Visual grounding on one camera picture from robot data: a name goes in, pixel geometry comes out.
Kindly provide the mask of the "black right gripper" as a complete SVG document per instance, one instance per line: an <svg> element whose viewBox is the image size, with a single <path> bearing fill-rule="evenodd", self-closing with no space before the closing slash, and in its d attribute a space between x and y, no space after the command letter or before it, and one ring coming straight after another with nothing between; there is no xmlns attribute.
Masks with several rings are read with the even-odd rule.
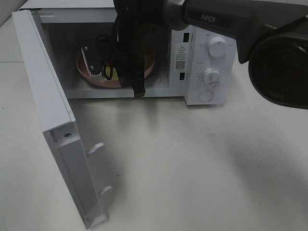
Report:
<svg viewBox="0 0 308 231"><path fill-rule="evenodd" d="M113 67L124 88L132 88L134 97L144 97L146 37L152 25L144 21L118 21L113 28Z"/></svg>

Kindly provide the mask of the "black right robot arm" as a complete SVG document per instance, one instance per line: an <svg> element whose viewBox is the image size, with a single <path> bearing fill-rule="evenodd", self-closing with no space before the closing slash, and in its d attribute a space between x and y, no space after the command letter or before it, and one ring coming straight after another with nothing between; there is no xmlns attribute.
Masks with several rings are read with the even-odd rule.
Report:
<svg viewBox="0 0 308 231"><path fill-rule="evenodd" d="M238 59L268 101L308 107L308 7L260 0L116 0L120 22L182 30L195 26L233 38Z"/></svg>

